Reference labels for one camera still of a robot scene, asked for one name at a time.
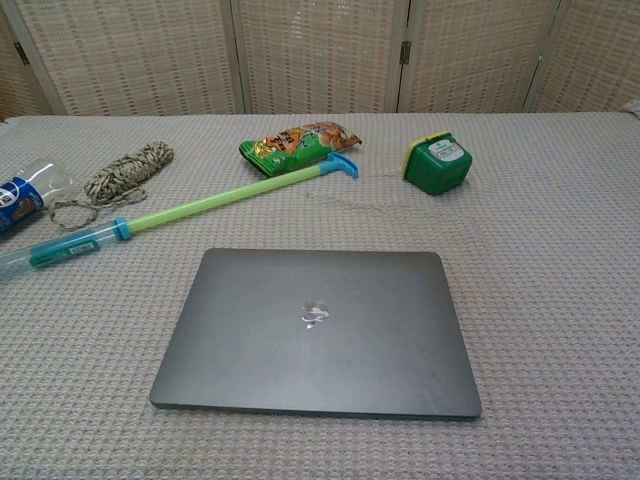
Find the green box with yellow lid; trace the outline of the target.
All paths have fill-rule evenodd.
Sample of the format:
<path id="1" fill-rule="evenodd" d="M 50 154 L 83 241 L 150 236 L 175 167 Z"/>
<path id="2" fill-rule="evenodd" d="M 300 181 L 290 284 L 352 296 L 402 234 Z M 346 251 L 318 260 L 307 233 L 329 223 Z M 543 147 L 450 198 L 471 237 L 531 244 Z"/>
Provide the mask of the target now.
<path id="1" fill-rule="evenodd" d="M 435 196 L 460 186 L 473 157 L 450 131 L 440 131 L 412 142 L 404 157 L 402 177 Z"/>

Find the clear plastic Pepsi bottle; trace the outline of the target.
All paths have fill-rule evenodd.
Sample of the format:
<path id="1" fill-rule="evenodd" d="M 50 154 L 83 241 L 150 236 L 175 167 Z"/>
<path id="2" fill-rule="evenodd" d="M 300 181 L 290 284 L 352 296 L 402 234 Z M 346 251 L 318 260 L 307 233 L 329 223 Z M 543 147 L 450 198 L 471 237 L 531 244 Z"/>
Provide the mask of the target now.
<path id="1" fill-rule="evenodd" d="M 21 168 L 0 184 L 0 234 L 77 191 L 77 182 L 59 161 L 40 159 Z"/>

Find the green snack bag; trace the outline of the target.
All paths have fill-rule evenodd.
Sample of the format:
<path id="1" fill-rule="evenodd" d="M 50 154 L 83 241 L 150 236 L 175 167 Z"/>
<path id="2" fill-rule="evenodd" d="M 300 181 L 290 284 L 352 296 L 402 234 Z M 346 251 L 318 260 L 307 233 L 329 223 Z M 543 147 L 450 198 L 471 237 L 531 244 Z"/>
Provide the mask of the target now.
<path id="1" fill-rule="evenodd" d="M 261 140 L 244 141 L 240 154 L 259 172 L 271 178 L 297 171 L 362 143 L 342 125 L 315 122 L 285 129 Z"/>

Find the green and blue water pump toy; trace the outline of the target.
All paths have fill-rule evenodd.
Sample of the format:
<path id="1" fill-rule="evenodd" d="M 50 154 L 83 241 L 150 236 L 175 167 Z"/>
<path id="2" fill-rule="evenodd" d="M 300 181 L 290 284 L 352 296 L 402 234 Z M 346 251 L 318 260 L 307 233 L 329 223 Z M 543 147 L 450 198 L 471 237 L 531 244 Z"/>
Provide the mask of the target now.
<path id="1" fill-rule="evenodd" d="M 141 232 L 336 171 L 354 179 L 359 177 L 359 168 L 351 159 L 343 154 L 331 153 L 325 161 L 307 168 L 131 220 L 118 217 L 48 242 L 2 254 L 0 284 L 25 272 L 42 270 L 97 252 L 108 245 L 127 241 Z"/>

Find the silver laptop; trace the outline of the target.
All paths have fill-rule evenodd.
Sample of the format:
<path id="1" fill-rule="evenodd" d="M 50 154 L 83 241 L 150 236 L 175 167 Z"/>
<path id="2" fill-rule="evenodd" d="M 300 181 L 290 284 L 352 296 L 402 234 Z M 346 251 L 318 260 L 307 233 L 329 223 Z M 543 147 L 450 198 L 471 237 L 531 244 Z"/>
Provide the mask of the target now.
<path id="1" fill-rule="evenodd" d="M 345 416 L 482 411 L 432 252 L 207 250 L 149 398 Z"/>

